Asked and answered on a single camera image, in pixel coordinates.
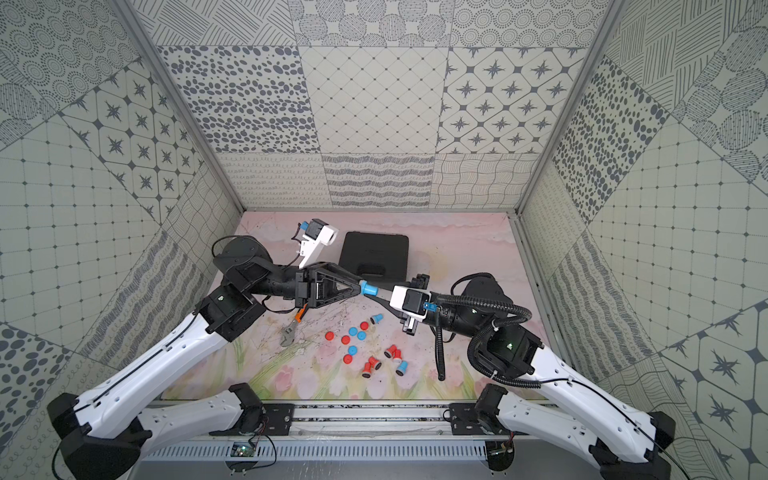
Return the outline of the black plastic tool case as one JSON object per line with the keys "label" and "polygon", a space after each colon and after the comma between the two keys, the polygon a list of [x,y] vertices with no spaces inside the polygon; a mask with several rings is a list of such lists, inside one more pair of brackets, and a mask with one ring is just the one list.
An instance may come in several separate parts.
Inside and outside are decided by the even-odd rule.
{"label": "black plastic tool case", "polygon": [[339,265],[377,286],[406,280],[409,238],[400,234],[347,232]]}

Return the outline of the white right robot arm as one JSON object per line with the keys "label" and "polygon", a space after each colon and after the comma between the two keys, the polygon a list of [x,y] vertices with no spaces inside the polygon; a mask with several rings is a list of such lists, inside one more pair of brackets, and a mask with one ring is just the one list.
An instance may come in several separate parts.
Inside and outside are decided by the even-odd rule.
{"label": "white right robot arm", "polygon": [[611,396],[569,366],[525,324],[529,309],[508,298],[495,277],[460,278],[461,294],[426,289],[421,275],[396,285],[382,303],[413,334],[420,324],[434,335],[437,378],[445,380],[445,333],[468,338],[466,359],[488,379],[474,404],[491,434],[531,434],[595,466],[604,479],[668,479],[666,449],[675,421]]}

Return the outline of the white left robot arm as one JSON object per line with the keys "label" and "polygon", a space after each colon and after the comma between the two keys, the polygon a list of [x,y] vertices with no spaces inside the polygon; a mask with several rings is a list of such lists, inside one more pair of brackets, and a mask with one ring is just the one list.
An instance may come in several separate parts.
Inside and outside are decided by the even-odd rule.
{"label": "white left robot arm", "polygon": [[220,286],[176,328],[100,385],[80,395],[63,393],[48,404],[60,438],[57,455],[75,478],[118,479],[152,450],[202,434],[260,435],[266,429],[263,403],[246,383],[166,412],[146,408],[193,366],[246,332],[266,311],[261,297],[282,297],[308,310],[378,292],[334,263],[277,265],[252,236],[229,235],[223,241],[214,257],[223,274]]}

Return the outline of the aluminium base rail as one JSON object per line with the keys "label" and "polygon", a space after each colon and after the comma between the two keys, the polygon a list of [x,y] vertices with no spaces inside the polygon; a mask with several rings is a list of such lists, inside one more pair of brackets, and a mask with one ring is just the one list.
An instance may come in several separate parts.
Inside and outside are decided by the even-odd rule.
{"label": "aluminium base rail", "polygon": [[592,462],[597,437],[575,418],[537,403],[512,404],[514,426],[494,433],[471,403],[278,404],[265,434],[201,435],[155,447],[148,461],[222,462],[243,471],[289,461],[472,461],[504,470],[524,442],[542,441]]}

